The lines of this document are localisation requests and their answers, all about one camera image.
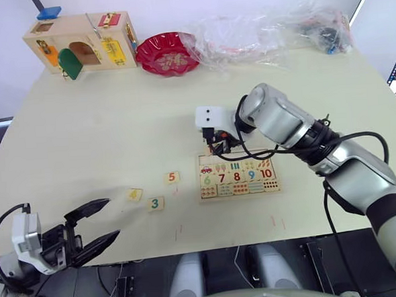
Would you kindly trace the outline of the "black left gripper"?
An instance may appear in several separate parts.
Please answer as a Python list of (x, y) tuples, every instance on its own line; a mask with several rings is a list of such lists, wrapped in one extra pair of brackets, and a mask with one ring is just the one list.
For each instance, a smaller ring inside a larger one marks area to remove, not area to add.
[(120, 230), (115, 230), (96, 238), (83, 247), (81, 235), (75, 234), (77, 222), (102, 210), (111, 200), (92, 200), (75, 208), (64, 216), (65, 223), (51, 228), (42, 235), (41, 256), (52, 267), (82, 267), (99, 256), (116, 240)]

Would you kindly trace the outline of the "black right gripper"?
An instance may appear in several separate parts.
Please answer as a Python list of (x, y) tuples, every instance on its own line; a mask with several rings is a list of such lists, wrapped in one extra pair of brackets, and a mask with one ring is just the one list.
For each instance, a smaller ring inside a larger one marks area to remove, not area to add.
[(213, 136), (205, 137), (204, 140), (213, 155), (231, 153), (233, 148), (240, 146), (240, 141), (227, 132), (215, 133)]

